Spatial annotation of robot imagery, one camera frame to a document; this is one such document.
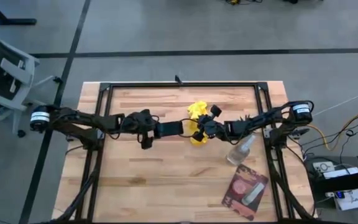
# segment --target plastic bottle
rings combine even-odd
[[[226,159],[232,164],[238,166],[250,153],[250,146],[255,140],[255,136],[251,134],[239,142],[226,156]]]

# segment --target table leg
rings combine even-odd
[[[36,23],[36,19],[8,19],[0,11],[0,25],[35,25]]]

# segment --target yellow plush toy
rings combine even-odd
[[[187,108],[187,111],[189,112],[190,119],[197,120],[199,116],[207,114],[206,106],[207,106],[207,104],[205,102],[203,102],[203,101],[199,101],[199,102],[196,102],[196,103],[193,103],[192,105],[190,105]],[[196,131],[199,131],[199,129],[197,128],[197,123],[188,122],[188,130],[189,130],[189,132],[191,134],[193,134]],[[190,142],[192,144],[194,144],[195,146],[205,144],[206,140],[207,140],[207,137],[206,137],[205,134],[204,134],[204,136],[205,137],[203,138],[203,140],[201,142],[199,142],[199,141],[197,141],[197,140],[195,140],[193,138],[190,138]]]

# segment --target white label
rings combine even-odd
[[[31,117],[33,116],[46,116],[47,118],[49,118],[49,113],[46,112],[34,112],[31,114]]]
[[[49,122],[49,118],[45,117],[45,116],[31,116],[31,120],[30,121],[46,121]]]
[[[293,109],[293,110],[297,110],[297,109],[301,109],[301,108],[307,108],[307,109],[309,109],[309,105],[296,105],[296,106],[294,106],[292,109]]]
[[[306,108],[303,108],[303,109],[298,109],[296,112],[297,113],[310,113],[310,110],[306,109]]]

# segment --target floor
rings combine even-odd
[[[37,79],[56,75],[67,81],[34,93],[49,103],[75,108],[87,81],[166,81],[175,75],[283,80],[289,99],[313,100],[315,114],[358,96],[358,0],[241,6],[220,0],[0,0],[0,10],[38,20],[36,26],[0,26],[0,38],[41,58]],[[172,56],[179,50],[189,52]],[[358,98],[316,115],[314,124],[334,133],[357,113]],[[11,122],[0,122],[0,220],[18,223],[43,136],[29,131],[29,113],[21,121],[26,137],[12,135]],[[315,137],[311,132],[302,142]],[[64,136],[54,133],[31,223],[61,209],[53,205],[66,148]],[[323,147],[313,152],[339,155]],[[344,155],[358,155],[358,135]],[[323,210],[321,217],[358,223],[358,211]]]

